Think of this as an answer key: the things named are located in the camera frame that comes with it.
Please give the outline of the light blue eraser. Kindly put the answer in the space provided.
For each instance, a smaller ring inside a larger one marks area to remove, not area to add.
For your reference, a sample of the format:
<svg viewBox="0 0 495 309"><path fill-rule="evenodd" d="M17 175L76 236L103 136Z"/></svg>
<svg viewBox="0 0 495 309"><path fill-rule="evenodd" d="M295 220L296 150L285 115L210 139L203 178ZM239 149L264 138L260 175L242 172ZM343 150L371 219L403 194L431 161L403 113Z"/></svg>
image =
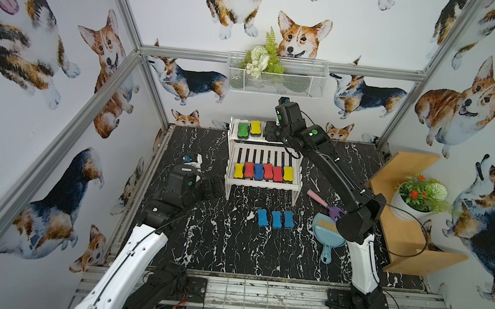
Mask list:
<svg viewBox="0 0 495 309"><path fill-rule="evenodd" d="M293 217L292 211L284 211L283 218L284 218L284 227L286 229L293 229L294 228L294 217Z"/></svg>
<svg viewBox="0 0 495 309"><path fill-rule="evenodd" d="M258 225L260 227L267 227L268 226L268 212L266 209L259 209L257 211L257 218L258 218Z"/></svg>
<svg viewBox="0 0 495 309"><path fill-rule="evenodd" d="M282 220L281 220L281 212L279 211L273 211L272 212L272 228L273 229L280 229L282 228Z"/></svg>

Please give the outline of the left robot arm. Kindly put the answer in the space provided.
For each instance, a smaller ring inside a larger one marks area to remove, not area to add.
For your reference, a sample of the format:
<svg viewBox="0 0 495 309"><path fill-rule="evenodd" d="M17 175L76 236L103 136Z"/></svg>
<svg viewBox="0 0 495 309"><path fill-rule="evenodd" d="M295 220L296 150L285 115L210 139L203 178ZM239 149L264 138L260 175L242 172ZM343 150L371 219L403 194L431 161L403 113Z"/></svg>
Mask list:
<svg viewBox="0 0 495 309"><path fill-rule="evenodd" d="M173 262L141 278L167 244L167 229L193 215L197 206L223 197L222 177L205 176L196 166L179 164L160 196L145 207L143 223L133 231L115 261L74 309L155 309L167 299L186 302L191 294L186 268Z"/></svg>

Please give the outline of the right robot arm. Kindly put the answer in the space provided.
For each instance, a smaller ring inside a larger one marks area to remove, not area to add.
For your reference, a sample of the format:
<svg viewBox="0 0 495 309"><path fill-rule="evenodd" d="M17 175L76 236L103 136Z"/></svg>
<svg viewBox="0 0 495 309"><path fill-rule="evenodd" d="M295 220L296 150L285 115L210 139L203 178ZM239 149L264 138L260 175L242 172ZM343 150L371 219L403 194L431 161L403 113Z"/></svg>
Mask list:
<svg viewBox="0 0 495 309"><path fill-rule="evenodd" d="M350 254L352 303L355 309L372 309L381 295L374 262L374 227L386 199L357 179L326 131L317 124L306 124L296 102L281 97L275 112L281 143L313 163L340 197L345 214L335 221L335 227Z"/></svg>

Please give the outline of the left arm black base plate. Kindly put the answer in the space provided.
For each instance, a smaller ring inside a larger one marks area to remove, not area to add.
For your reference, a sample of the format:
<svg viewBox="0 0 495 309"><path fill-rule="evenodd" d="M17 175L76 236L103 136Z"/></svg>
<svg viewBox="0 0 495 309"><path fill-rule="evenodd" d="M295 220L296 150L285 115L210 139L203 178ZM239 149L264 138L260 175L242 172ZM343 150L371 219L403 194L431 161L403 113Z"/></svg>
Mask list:
<svg viewBox="0 0 495 309"><path fill-rule="evenodd" d="M173 293L162 300L172 305L179 302L202 305L207 293L208 282L207 278L188 276L182 286L176 288Z"/></svg>

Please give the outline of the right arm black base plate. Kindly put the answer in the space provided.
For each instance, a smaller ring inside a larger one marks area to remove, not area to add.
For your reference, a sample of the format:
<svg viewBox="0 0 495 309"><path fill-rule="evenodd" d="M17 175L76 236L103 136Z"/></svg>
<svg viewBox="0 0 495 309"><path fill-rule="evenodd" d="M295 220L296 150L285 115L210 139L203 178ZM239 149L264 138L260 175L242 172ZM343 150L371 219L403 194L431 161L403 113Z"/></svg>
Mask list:
<svg viewBox="0 0 495 309"><path fill-rule="evenodd" d="M327 289L325 305L329 309L389 309L385 295L376 289L370 294L362 294L356 288Z"/></svg>

